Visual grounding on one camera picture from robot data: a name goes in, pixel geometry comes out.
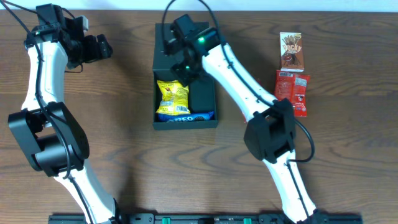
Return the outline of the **dark green box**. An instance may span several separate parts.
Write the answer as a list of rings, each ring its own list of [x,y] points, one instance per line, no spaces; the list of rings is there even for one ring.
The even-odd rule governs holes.
[[[170,71],[175,63],[174,59],[163,54],[163,43],[161,39],[161,24],[155,25],[155,48],[152,72],[154,77],[154,105],[157,110],[162,99],[162,94],[157,85],[158,80],[173,81],[174,75]],[[189,84],[188,109],[192,113],[214,112],[208,121],[181,121],[165,122],[160,121],[156,113],[153,114],[152,125],[155,130],[176,130],[176,129],[205,129],[215,128],[218,125],[215,81],[209,76],[203,76]]]

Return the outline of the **blue Oreo packet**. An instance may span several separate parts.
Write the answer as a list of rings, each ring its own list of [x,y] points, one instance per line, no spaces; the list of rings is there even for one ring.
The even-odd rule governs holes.
[[[209,121],[214,116],[214,111],[206,113],[192,113],[192,114],[181,114],[181,115],[167,115],[158,114],[159,121],[166,123],[179,123],[179,122],[194,122],[194,121]]]

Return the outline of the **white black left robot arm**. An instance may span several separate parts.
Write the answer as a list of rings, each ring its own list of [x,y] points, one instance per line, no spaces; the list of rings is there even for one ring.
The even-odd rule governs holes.
[[[83,223],[123,223],[116,200],[97,179],[88,160],[87,136],[64,102],[67,68],[109,58],[106,37],[83,30],[34,31],[25,48],[29,87],[21,111],[8,125],[31,167],[62,184],[83,210]]]

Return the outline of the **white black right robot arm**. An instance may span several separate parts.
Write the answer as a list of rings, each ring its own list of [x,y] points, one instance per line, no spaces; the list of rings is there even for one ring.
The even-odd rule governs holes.
[[[164,44],[169,54],[183,55],[174,68],[181,81],[204,72],[225,89],[247,122],[244,143],[271,173],[285,216],[292,223],[317,223],[317,208],[298,168],[301,160],[296,158],[294,139],[295,128],[302,124],[295,119],[291,102],[263,89],[214,27],[172,25],[170,31],[174,38]]]

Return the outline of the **yellow snack bag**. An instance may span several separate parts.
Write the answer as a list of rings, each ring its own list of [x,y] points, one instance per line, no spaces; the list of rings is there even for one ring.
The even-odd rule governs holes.
[[[157,80],[157,85],[162,94],[162,100],[156,111],[157,114],[171,116],[190,114],[188,109],[188,86],[183,86],[177,80],[168,82]]]

